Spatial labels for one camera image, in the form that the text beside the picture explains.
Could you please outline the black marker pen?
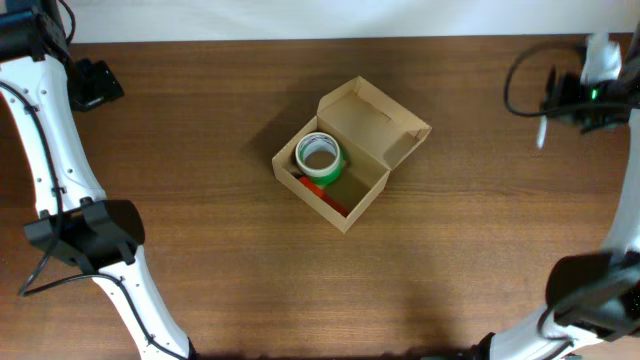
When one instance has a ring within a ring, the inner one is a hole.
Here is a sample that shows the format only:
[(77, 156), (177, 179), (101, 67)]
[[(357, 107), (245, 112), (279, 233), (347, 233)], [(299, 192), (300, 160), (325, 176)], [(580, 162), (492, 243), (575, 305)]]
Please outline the black marker pen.
[(540, 117), (539, 128), (536, 136), (536, 147), (542, 150), (545, 144), (548, 120), (546, 116)]

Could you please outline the brown cardboard box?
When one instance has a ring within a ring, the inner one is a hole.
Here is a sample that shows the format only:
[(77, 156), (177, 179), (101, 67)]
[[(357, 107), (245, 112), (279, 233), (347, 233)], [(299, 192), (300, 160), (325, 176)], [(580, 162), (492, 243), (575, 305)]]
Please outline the brown cardboard box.
[[(358, 76), (320, 99), (314, 117), (272, 158), (274, 175), (345, 233), (384, 190), (391, 172), (431, 130), (422, 119)], [(341, 175), (327, 186), (317, 186), (349, 211), (347, 217), (298, 181), (305, 175), (296, 163), (295, 147), (311, 132), (331, 135), (343, 152)]]

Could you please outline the green tape roll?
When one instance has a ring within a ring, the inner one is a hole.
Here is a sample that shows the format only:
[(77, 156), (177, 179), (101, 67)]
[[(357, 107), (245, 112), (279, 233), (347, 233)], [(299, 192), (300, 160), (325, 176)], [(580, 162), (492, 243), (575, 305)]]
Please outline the green tape roll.
[(342, 153), (333, 154), (320, 150), (307, 156), (301, 156), (298, 166), (313, 184), (327, 186), (341, 175), (343, 161)]

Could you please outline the cream masking tape roll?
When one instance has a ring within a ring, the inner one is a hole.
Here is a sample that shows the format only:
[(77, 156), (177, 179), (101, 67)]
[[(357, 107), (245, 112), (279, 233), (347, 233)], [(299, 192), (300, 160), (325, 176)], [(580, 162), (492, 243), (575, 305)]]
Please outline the cream masking tape roll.
[(297, 165), (301, 156), (307, 156), (320, 150), (343, 154), (338, 142), (331, 135), (323, 132), (311, 132), (305, 135), (295, 147)]

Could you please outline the orange utility knife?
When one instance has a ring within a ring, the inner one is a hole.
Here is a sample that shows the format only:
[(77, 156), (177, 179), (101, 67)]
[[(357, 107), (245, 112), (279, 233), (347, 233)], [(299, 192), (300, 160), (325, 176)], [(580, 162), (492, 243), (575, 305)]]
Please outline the orange utility knife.
[(301, 176), (298, 178), (298, 181), (343, 217), (347, 217), (349, 215), (349, 211), (345, 207), (332, 199), (323, 189), (314, 184), (308, 177)]

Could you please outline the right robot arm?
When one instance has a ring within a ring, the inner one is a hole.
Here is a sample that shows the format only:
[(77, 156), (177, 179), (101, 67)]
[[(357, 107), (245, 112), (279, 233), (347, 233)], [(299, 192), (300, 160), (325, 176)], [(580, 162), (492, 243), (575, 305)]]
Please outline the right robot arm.
[(549, 121), (586, 134), (624, 126), (630, 134), (625, 177), (611, 228), (600, 249), (560, 259), (545, 290), (545, 303), (518, 325), (487, 334), (456, 359), (570, 359), (577, 350), (639, 335), (639, 38), (628, 49), (606, 32), (582, 45), (548, 42), (521, 53), (507, 76), (544, 50), (579, 55), (579, 74), (549, 74), (535, 112), (542, 146)]

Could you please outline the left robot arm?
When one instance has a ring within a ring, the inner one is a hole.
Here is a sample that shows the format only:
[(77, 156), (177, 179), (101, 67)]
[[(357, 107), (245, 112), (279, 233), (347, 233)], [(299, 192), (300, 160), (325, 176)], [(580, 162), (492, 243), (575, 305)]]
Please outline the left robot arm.
[(129, 200), (110, 200), (87, 160), (74, 112), (124, 95), (103, 61), (74, 60), (64, 1), (1, 4), (1, 97), (33, 179), (37, 220), (24, 227), (42, 258), (20, 287), (33, 296), (93, 280), (109, 297), (143, 359), (194, 359), (151, 277), (145, 230)]

